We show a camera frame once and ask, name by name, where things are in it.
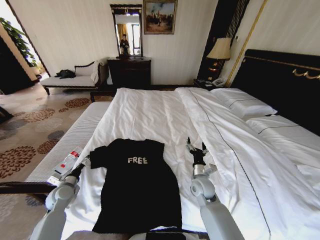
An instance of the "wall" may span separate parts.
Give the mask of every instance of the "wall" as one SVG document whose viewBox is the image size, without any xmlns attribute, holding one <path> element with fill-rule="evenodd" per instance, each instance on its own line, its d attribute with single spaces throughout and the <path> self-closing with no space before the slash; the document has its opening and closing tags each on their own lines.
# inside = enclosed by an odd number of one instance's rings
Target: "wall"
<svg viewBox="0 0 320 240">
<path fill-rule="evenodd" d="M 9 34 L 7 33 L 7 31 L 5 30 L 4 26 L 2 26 L 1 23 L 0 23 L 0 37 L 3 39 L 3 41 L 6 43 L 6 45 L 10 49 L 10 51 L 13 53 L 13 55 L 15 56 L 17 61 L 20 63 L 20 65 L 22 66 L 22 68 L 24 69 L 24 71 L 26 72 L 28 77 L 32 81 L 38 80 L 36 75 L 34 74 L 32 69 L 29 67 L 29 65 L 27 64 L 26 60 L 21 55 L 19 49 L 17 48 L 15 43 L 12 41 L 12 39 L 9 36 Z"/>
<path fill-rule="evenodd" d="M 233 43 L 231 59 L 225 63 L 221 77 L 228 78 L 262 3 L 263 0 L 249 2 L 236 33 L 239 41 Z M 246 49 L 320 55 L 319 9 L 319 0 L 268 0 Z"/>
<path fill-rule="evenodd" d="M 50 74 L 118 55 L 110 4 L 142 0 L 9 0 Z M 179 0 L 174 35 L 143 35 L 153 84 L 197 76 L 218 0 Z"/>
</svg>

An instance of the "carpet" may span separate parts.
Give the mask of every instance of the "carpet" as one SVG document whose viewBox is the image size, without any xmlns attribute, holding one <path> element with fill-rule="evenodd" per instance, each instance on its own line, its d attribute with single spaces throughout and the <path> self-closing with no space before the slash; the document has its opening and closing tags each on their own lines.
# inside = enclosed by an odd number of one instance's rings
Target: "carpet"
<svg viewBox="0 0 320 240">
<path fill-rule="evenodd" d="M 0 124 L 0 182 L 23 182 L 91 103 L 88 90 L 51 88 L 50 94 L 36 83 L 0 95 L 0 106 L 14 115 Z M 42 203 L 31 196 L 1 194 L 0 239 L 29 239 L 45 213 Z"/>
</svg>

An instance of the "lamp shade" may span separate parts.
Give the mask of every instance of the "lamp shade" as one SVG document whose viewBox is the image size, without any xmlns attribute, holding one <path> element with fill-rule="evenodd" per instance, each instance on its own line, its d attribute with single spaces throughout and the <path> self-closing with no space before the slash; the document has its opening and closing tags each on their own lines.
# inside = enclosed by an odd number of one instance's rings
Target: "lamp shade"
<svg viewBox="0 0 320 240">
<path fill-rule="evenodd" d="M 230 44 L 230 37 L 218 38 L 206 57 L 209 59 L 230 59 Z"/>
</svg>

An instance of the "potted plant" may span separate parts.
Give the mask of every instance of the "potted plant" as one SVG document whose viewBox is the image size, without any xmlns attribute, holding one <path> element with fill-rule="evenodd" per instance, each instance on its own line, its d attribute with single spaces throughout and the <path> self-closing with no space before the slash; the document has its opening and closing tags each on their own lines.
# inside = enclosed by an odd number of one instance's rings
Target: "potted plant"
<svg viewBox="0 0 320 240">
<path fill-rule="evenodd" d="M 22 35 L 25 36 L 25 34 L 22 31 L 19 31 L 15 27 L 11 26 L 11 23 L 7 20 L 5 20 L 3 17 L 0 17 L 0 22 L 3 25 L 4 29 L 9 34 L 10 38 L 20 51 L 21 55 L 25 59 L 26 63 L 31 67 L 35 74 L 39 74 L 39 70 L 37 69 L 37 63 L 35 56 L 30 53 L 30 49 L 28 48 L 28 43 L 23 40 Z"/>
</svg>

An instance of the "mirror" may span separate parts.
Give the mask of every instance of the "mirror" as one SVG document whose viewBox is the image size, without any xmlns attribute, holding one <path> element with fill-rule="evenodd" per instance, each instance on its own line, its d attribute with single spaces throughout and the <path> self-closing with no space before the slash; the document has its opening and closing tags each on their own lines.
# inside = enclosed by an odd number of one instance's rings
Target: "mirror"
<svg viewBox="0 0 320 240">
<path fill-rule="evenodd" d="M 119 57 L 142 57 L 141 4 L 110 4 Z"/>
</svg>

